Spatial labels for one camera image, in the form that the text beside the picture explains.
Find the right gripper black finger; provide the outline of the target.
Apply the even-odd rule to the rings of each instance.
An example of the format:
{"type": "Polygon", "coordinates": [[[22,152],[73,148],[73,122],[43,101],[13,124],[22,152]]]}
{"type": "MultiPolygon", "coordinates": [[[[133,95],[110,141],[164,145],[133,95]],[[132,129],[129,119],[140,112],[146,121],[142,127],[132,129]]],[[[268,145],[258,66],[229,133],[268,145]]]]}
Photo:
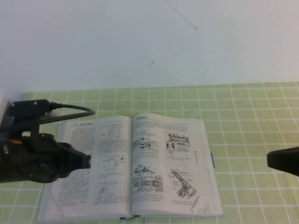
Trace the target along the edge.
{"type": "Polygon", "coordinates": [[[267,165],[270,168],[299,168],[299,147],[269,152],[267,165]]]}
{"type": "Polygon", "coordinates": [[[292,174],[294,176],[299,176],[299,166],[296,164],[269,164],[268,167],[292,174]]]}

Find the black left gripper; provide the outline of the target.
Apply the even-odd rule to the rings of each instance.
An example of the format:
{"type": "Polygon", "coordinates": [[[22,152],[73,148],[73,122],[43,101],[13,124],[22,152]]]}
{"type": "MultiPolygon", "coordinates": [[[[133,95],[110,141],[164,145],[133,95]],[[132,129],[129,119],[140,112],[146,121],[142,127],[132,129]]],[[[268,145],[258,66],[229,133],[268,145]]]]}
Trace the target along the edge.
{"type": "Polygon", "coordinates": [[[71,144],[57,142],[52,134],[41,134],[37,138],[22,137],[28,154],[27,168],[22,168],[25,180],[54,182],[66,178],[71,172],[91,168],[91,156],[75,150],[71,144]]]}

